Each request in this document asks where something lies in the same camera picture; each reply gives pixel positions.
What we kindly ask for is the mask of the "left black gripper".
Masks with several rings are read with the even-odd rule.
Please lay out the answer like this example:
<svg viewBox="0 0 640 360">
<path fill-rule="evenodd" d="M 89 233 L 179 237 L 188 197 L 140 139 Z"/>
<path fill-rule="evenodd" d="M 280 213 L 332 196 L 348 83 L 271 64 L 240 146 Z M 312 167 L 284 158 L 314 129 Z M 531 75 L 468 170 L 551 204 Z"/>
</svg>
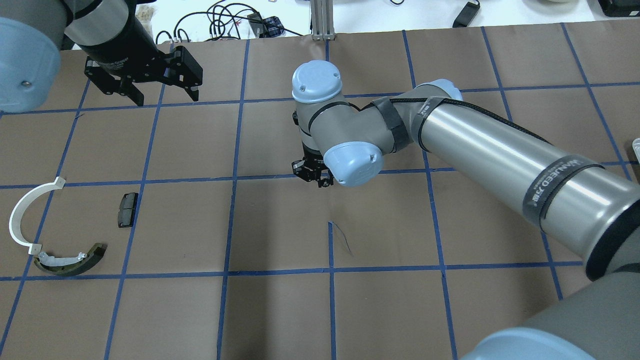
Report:
<svg viewBox="0 0 640 360">
<path fill-rule="evenodd" d="M 137 107 L 145 104 L 144 94 L 135 82 L 162 82 L 179 87 L 192 101 L 199 101 L 203 68 L 182 45 L 169 53 L 158 50 L 151 35 L 140 22 L 128 22 L 114 38 L 105 43 L 82 47 L 96 66 L 87 65 L 85 73 L 103 93 L 117 93 Z"/>
</svg>

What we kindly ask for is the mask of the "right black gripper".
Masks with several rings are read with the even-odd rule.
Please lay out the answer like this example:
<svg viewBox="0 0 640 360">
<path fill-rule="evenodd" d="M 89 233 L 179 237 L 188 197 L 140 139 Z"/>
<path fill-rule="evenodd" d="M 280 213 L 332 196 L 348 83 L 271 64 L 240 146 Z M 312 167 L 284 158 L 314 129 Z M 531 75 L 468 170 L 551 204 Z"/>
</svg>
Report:
<svg viewBox="0 0 640 360">
<path fill-rule="evenodd" d="M 329 168 L 320 151 L 311 149 L 302 143 L 302 152 L 302 159 L 291 163 L 292 173 L 304 182 L 317 182 L 320 189 L 333 186 L 335 178 L 331 172 L 324 173 Z"/>
</svg>

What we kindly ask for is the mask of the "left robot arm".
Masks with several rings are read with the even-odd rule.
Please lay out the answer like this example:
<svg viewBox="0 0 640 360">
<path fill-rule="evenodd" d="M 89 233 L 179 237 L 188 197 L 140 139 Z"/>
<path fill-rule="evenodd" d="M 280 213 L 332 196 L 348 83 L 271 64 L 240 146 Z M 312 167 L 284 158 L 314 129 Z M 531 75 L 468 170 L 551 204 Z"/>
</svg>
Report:
<svg viewBox="0 0 640 360">
<path fill-rule="evenodd" d="M 61 67 L 64 38 L 86 55 L 84 74 L 105 95 L 142 106 L 137 84 L 179 87 L 199 100 L 203 69 L 182 45 L 159 50 L 136 16 L 139 0 L 3 0 L 0 4 L 0 108 L 43 105 Z"/>
</svg>

